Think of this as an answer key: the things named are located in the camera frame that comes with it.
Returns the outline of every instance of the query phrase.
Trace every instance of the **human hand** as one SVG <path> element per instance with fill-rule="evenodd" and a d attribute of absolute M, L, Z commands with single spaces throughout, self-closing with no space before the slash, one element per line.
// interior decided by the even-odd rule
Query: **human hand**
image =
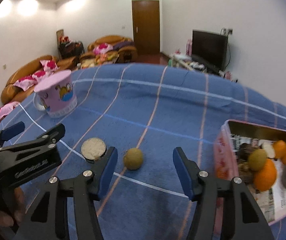
<path fill-rule="evenodd" d="M 25 215 L 24 192 L 18 187 L 14 190 L 14 195 L 17 203 L 14 218 L 19 225 Z M 0 211 L 0 227 L 12 227 L 13 225 L 13 219 L 5 212 Z"/>

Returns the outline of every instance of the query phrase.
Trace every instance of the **pink cushion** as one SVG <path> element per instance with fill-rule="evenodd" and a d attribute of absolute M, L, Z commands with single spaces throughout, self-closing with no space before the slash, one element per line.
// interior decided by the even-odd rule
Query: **pink cushion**
<path fill-rule="evenodd" d="M 56 65 L 56 62 L 53 60 L 40 60 L 39 62 L 41 62 L 45 72 L 47 71 L 54 72 L 58 70 L 58 66 Z"/>
<path fill-rule="evenodd" d="M 27 76 L 27 77 L 22 77 L 19 80 L 17 80 L 13 86 L 19 87 L 21 89 L 25 91 L 27 91 L 29 88 L 31 88 L 32 86 L 36 85 L 37 81 L 35 78 L 32 78 L 31 75 Z"/>
<path fill-rule="evenodd" d="M 94 50 L 95 55 L 105 54 L 106 52 L 113 50 L 113 46 L 111 44 L 102 43 L 98 45 Z"/>
<path fill-rule="evenodd" d="M 0 120 L 4 117 L 10 114 L 14 110 L 15 107 L 17 107 L 19 102 L 12 102 L 4 105 L 0 108 Z"/>
<path fill-rule="evenodd" d="M 32 75 L 32 78 L 34 78 L 37 81 L 37 83 L 39 83 L 44 78 L 47 78 L 52 74 L 53 74 L 53 72 L 51 72 L 51 71 L 38 70 Z"/>

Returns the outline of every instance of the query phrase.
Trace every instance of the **newspaper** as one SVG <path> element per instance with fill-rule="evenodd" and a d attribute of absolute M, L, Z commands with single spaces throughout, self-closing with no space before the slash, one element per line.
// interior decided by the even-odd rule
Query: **newspaper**
<path fill-rule="evenodd" d="M 240 135 L 231 134 L 231 140 L 233 144 L 233 151 L 236 153 L 242 143 L 248 143 L 252 146 L 260 146 L 263 141 L 256 138 L 242 137 Z M 279 220 L 286 216 L 286 189 L 281 183 L 281 174 L 283 164 L 280 160 L 272 160 L 275 168 L 277 169 L 277 180 L 271 189 L 258 193 L 252 185 L 248 185 L 248 188 L 258 203 L 265 219 L 268 223 L 275 220 Z"/>

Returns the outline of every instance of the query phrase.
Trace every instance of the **brown sofa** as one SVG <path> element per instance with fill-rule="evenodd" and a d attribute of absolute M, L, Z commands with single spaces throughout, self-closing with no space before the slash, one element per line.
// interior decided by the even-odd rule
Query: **brown sofa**
<path fill-rule="evenodd" d="M 59 67 L 57 71 L 62 71 L 65 69 L 74 68 L 77 58 L 71 57 L 58 61 L 58 59 L 55 56 L 46 55 L 39 57 L 31 61 L 30 63 L 26 64 L 25 66 L 21 67 L 9 78 L 9 80 L 6 83 L 6 87 L 4 88 L 1 94 L 1 101 L 4 105 L 12 101 L 22 102 L 25 98 L 27 98 L 29 95 L 33 93 L 34 87 L 31 87 L 26 92 L 24 92 L 21 88 L 14 87 L 13 84 L 22 77 L 32 75 L 36 71 L 42 70 L 43 67 L 39 62 L 40 60 L 53 60 Z"/>
<path fill-rule="evenodd" d="M 98 40 L 96 40 L 92 44 L 89 44 L 89 46 L 87 47 L 88 52 L 86 52 L 80 56 L 80 62 L 82 62 L 83 60 L 88 59 L 88 58 L 95 58 L 95 54 L 93 53 L 93 49 L 102 43 L 108 43 L 108 44 L 111 44 L 114 46 L 114 45 L 116 45 L 120 42 L 123 42 L 123 41 L 133 41 L 133 40 L 130 38 L 123 37 L 123 36 L 119 36 L 119 35 L 109 35 L 109 36 L 99 38 Z M 115 51 L 112 50 L 112 51 L 109 51 L 107 54 L 114 53 L 114 52 Z M 137 51 L 135 46 L 125 46 L 117 52 L 120 55 L 119 63 L 124 63 L 124 55 L 125 54 L 131 55 L 131 62 L 135 62 L 137 57 L 138 57 L 138 51 Z"/>

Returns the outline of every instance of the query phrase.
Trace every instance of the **blue checkered tablecloth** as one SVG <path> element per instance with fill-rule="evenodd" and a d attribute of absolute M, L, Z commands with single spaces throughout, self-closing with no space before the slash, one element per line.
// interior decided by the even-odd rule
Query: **blue checkered tablecloth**
<path fill-rule="evenodd" d="M 172 161 L 175 147 L 213 173 L 213 143 L 227 119 L 286 129 L 285 106 L 216 76 L 151 64 L 104 65 L 72 76 L 78 106 L 70 115 L 49 118 L 34 108 L 31 95 L 0 129 L 25 123 L 25 131 L 8 142 L 14 144 L 35 139 L 58 122 L 66 127 L 57 144 L 62 165 L 22 186 L 27 207 L 53 174 L 67 179 L 90 168 L 80 155 L 88 138 L 118 149 L 109 193 L 95 203 L 105 240 L 186 238 L 195 203 L 183 194 Z M 143 151 L 144 164 L 127 171 L 123 155 L 133 147 Z M 76 240 L 72 200 L 68 211 L 70 239 Z M 286 239 L 286 218 L 271 228 L 275 239 Z"/>

